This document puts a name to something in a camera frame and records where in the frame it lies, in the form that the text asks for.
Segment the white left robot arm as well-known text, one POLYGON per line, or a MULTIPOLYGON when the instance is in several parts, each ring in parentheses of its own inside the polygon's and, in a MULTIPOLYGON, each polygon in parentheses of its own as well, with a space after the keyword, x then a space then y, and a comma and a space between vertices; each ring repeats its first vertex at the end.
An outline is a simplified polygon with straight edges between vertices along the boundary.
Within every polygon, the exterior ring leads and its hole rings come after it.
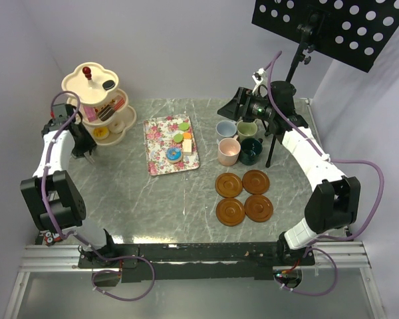
POLYGON ((52 118, 41 134, 44 149, 33 176, 20 184, 22 196, 38 230, 56 234, 65 240, 74 236, 82 245, 82 254, 110 267, 118 259, 112 237, 105 229, 86 219, 86 205, 68 173, 69 159, 91 155, 96 142, 70 104, 55 104, 52 118))

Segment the pink sprinkled toy donut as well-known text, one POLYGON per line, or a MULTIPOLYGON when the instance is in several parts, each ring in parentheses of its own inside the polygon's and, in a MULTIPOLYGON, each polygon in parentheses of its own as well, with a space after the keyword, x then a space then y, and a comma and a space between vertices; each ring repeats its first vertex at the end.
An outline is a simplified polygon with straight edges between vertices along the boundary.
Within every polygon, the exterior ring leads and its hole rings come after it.
POLYGON ((115 120, 109 124, 108 129, 113 134, 120 134, 125 128, 125 123, 121 120, 115 120))

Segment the yellow toy tart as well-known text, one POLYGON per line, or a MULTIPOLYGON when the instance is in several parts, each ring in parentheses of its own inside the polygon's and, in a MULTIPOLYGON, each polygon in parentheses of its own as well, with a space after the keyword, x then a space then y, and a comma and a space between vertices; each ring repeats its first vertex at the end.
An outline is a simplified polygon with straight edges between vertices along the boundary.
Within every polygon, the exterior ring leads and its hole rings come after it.
POLYGON ((104 140, 110 134, 110 131, 107 127, 98 127, 93 130, 93 136, 96 140, 104 140))

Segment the blue frosted toy donut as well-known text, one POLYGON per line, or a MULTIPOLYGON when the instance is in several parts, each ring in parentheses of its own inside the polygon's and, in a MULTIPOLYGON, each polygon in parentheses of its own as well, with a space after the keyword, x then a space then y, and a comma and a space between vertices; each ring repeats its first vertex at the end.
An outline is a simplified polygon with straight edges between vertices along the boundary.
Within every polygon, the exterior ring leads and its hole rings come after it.
POLYGON ((169 163, 178 163, 183 159, 182 149, 174 147, 168 148, 166 151, 166 159, 169 163))

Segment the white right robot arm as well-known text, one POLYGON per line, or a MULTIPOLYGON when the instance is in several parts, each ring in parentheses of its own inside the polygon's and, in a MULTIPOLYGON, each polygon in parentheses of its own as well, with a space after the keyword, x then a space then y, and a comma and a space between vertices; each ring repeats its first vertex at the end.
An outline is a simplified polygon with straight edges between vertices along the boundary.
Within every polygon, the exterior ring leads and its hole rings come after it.
POLYGON ((300 249, 319 235, 356 221, 360 182, 331 163, 305 119, 296 113, 295 87, 286 81, 273 81, 269 91, 270 96, 264 97, 240 87, 217 113, 230 120, 266 122, 266 132, 291 153, 311 185, 313 192, 304 217, 283 233, 283 245, 277 248, 279 261, 291 265, 300 257, 300 249))

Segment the pink toy popsicle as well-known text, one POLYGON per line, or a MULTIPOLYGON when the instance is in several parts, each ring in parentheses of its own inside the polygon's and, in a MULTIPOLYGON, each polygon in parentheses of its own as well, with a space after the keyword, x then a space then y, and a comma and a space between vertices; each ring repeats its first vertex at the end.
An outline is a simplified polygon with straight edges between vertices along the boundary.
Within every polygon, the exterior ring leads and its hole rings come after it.
POLYGON ((84 116, 87 122, 94 122, 98 119, 95 108, 83 106, 82 109, 84 110, 84 116))

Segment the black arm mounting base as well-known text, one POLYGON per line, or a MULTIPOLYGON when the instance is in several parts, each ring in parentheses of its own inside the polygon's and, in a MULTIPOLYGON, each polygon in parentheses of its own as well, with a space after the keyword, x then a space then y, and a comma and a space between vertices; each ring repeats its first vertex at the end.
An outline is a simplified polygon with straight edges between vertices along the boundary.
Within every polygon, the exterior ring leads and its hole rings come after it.
POLYGON ((273 280, 273 271, 315 265, 312 253, 290 251, 277 242, 116 244, 114 255, 132 258, 104 261, 93 253, 80 255, 78 267, 119 270, 122 282, 253 278, 273 280))

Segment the pink toy cake slice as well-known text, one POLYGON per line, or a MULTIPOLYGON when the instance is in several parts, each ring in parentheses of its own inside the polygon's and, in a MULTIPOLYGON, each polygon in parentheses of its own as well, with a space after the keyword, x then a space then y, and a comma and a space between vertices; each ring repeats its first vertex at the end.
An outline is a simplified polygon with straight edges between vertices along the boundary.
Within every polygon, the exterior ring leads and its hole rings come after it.
POLYGON ((125 99, 121 95, 117 95, 111 101, 111 105, 114 110, 119 110, 124 104, 125 104, 125 99))

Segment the black toy cookie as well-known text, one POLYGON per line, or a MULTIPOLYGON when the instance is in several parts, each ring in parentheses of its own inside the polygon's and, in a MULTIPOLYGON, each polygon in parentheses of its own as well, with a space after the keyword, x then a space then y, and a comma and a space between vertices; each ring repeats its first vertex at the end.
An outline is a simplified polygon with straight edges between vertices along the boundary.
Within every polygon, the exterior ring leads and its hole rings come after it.
POLYGON ((115 86, 116 86, 116 83, 115 83, 115 81, 113 81, 113 80, 107 80, 107 81, 104 81, 104 82, 102 83, 102 87, 103 87, 103 89, 105 89, 105 90, 111 90, 111 89, 113 89, 115 86))

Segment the metal serving tongs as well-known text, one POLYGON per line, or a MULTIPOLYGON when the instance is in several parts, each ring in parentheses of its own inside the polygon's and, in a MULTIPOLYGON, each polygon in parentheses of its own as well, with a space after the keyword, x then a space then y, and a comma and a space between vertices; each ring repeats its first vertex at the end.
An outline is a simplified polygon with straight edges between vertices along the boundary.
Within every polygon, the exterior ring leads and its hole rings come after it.
POLYGON ((85 159, 86 159, 89 163, 91 163, 91 164, 94 164, 94 163, 95 163, 95 161, 94 161, 94 159, 93 159, 92 154, 91 154, 90 151, 85 152, 85 153, 84 153, 84 157, 85 157, 85 159))

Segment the chocolate layer toy cake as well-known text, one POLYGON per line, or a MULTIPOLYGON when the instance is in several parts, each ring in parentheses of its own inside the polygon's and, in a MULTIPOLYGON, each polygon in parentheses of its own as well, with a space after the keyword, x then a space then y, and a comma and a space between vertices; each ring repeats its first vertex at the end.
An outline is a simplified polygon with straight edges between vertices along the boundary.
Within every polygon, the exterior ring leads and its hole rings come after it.
POLYGON ((97 112, 97 117, 100 121, 105 122, 107 119, 109 119, 111 116, 113 116, 115 113, 115 109, 109 105, 102 106, 98 112, 97 112))

